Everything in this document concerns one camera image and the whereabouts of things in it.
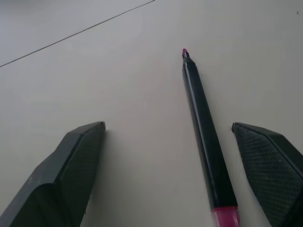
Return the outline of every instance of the black marker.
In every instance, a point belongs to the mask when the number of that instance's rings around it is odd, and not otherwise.
[[[183,77],[194,123],[208,199],[219,227],[239,227],[238,204],[196,64],[183,49]]]

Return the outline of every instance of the line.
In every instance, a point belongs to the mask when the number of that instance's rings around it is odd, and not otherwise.
[[[22,59],[22,58],[25,58],[25,57],[27,57],[27,56],[29,56],[29,55],[31,55],[31,54],[34,54],[34,53],[36,53],[36,52],[38,52],[38,51],[41,51],[41,50],[43,50],[43,49],[45,49],[45,48],[47,48],[47,47],[50,47],[50,46],[52,46],[52,45],[55,45],[55,44],[57,44],[57,43],[59,43],[59,42],[61,42],[61,41],[64,41],[64,40],[68,39],[68,38],[71,38],[71,37],[73,37],[73,36],[75,36],[75,35],[77,35],[77,34],[80,34],[80,33],[82,33],[82,32],[85,32],[85,31],[87,31],[87,30],[89,30],[89,29],[91,29],[91,28],[93,28],[93,27],[96,27],[96,26],[101,25],[101,24],[103,24],[103,23],[105,23],[105,22],[108,22],[108,21],[110,21],[110,20],[112,20],[112,19],[114,19],[114,18],[116,18],[116,17],[119,17],[119,16],[121,16],[121,15],[123,15],[123,14],[125,14],[125,13],[128,13],[128,12],[130,12],[130,11],[132,11],[132,10],[135,10],[135,9],[140,8],[140,7],[142,7],[142,6],[145,6],[145,5],[149,4],[149,3],[152,3],[152,2],[154,2],[154,1],[155,1],[155,0],[152,0],[152,1],[150,1],[150,2],[147,2],[147,3],[143,4],[143,5],[137,6],[137,7],[133,8],[133,9],[130,9],[130,10],[124,12],[124,13],[121,13],[121,14],[119,14],[119,15],[117,15],[117,16],[114,16],[114,17],[112,17],[112,18],[110,18],[110,19],[107,19],[107,20],[105,20],[105,21],[102,21],[102,22],[100,22],[100,23],[98,23],[98,24],[96,24],[96,25],[93,25],[93,26],[91,26],[91,27],[88,27],[88,28],[86,28],[86,29],[84,29],[84,30],[82,30],[82,31],[80,31],[80,32],[77,32],[77,33],[75,33],[75,34],[73,34],[73,35],[70,35],[70,36],[68,36],[68,37],[66,37],[66,38],[64,38],[64,39],[61,39],[61,40],[57,41],[57,42],[54,42],[53,44],[49,44],[49,45],[47,45],[47,46],[45,46],[45,47],[42,47],[42,48],[40,48],[40,49],[38,49],[38,50],[36,50],[36,51],[34,51],[34,52],[28,53],[28,54],[26,54],[26,55],[24,55],[24,56],[22,56],[22,57],[20,57],[20,58],[17,58],[17,59],[15,59],[15,60],[9,61],[8,63],[5,63],[5,64],[3,64],[3,65],[0,65],[0,68],[3,67],[3,66],[6,66],[6,65],[8,65],[8,64],[11,64],[11,63],[13,63],[13,62],[15,62],[15,61],[18,61],[18,60],[20,60],[20,59]]]

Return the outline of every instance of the black object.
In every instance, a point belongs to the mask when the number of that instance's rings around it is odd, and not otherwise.
[[[194,123],[196,140],[211,210],[237,207],[232,184],[207,104],[196,64],[183,50],[183,78]]]
[[[234,123],[248,182],[272,227],[303,226],[303,156],[281,134]]]
[[[95,181],[104,122],[67,133],[0,217],[0,227],[78,227]]]

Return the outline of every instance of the table surface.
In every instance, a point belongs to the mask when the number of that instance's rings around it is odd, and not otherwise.
[[[269,227],[231,126],[279,132],[303,151],[302,40],[301,0],[157,0],[1,67],[0,213],[67,132],[105,121],[81,226],[213,227],[182,78],[186,47],[241,226]]]

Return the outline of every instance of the white surface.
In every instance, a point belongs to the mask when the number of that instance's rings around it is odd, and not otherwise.
[[[115,17],[149,0],[0,2],[0,65]]]
[[[108,138],[83,227],[212,227],[182,79],[186,47],[241,227],[269,227],[231,125],[277,131],[303,151],[301,10],[300,0],[158,0],[0,68],[0,210],[65,133],[102,120]]]

